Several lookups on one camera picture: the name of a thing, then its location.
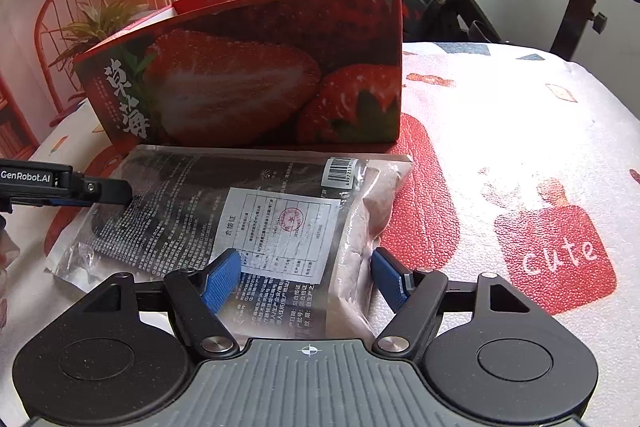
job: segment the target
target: gray plastic base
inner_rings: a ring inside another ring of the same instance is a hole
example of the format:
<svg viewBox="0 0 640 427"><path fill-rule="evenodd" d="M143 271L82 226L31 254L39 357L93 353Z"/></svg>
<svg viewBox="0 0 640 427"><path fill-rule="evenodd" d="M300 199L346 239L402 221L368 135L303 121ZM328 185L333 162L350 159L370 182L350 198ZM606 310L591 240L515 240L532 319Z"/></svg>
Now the gray plastic base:
<svg viewBox="0 0 640 427"><path fill-rule="evenodd" d="M37 420L35 427L53 424ZM204 363L175 402L135 427L474 427L427 391L415 369L360 341L253 341ZM562 427L579 427L568 420Z"/></svg>

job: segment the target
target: plastic package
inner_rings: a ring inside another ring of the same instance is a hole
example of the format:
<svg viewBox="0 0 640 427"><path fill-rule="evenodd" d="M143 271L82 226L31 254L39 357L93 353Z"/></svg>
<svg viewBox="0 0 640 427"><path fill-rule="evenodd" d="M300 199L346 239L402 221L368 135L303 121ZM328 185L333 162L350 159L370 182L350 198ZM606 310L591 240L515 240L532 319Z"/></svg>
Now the plastic package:
<svg viewBox="0 0 640 427"><path fill-rule="evenodd" d="M113 177L132 203L96 204L49 255L84 291L110 274L160 279L241 252L238 288L218 317L248 337L372 341L369 257L411 170L402 155L139 146Z"/></svg>

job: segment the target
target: red circular seal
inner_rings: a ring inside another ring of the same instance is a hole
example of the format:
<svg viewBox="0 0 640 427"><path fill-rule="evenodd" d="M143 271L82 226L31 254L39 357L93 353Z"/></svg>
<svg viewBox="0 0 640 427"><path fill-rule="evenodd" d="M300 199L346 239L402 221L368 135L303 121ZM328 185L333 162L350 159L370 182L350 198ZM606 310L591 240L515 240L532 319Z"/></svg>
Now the red circular seal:
<svg viewBox="0 0 640 427"><path fill-rule="evenodd" d="M299 229L304 222L305 216L303 216L302 212L300 212L300 210L295 206L285 208L278 218L278 224L281 229L286 230L286 232L293 232L294 230Z"/></svg>

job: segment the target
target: silver bolt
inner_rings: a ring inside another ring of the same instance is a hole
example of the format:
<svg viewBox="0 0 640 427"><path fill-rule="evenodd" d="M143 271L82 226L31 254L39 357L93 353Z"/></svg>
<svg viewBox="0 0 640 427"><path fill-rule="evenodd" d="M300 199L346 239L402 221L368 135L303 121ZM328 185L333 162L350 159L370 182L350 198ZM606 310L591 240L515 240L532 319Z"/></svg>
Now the silver bolt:
<svg viewBox="0 0 640 427"><path fill-rule="evenodd" d="M220 337L219 335L216 335L215 337L207 337L200 345L202 346L202 349L209 351L210 353L224 353L234 347L232 340L226 337Z"/></svg>
<svg viewBox="0 0 640 427"><path fill-rule="evenodd" d="M400 353L409 349L409 341L403 337L382 337L378 347L390 353Z"/></svg>

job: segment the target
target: box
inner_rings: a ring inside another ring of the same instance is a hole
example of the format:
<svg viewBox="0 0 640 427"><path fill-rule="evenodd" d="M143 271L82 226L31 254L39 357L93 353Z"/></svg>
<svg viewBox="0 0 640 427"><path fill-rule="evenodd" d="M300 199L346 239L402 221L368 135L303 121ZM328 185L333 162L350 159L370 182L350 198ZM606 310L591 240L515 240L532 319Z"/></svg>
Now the box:
<svg viewBox="0 0 640 427"><path fill-rule="evenodd" d="M179 0L74 64L114 146L393 142L401 0Z"/></svg>

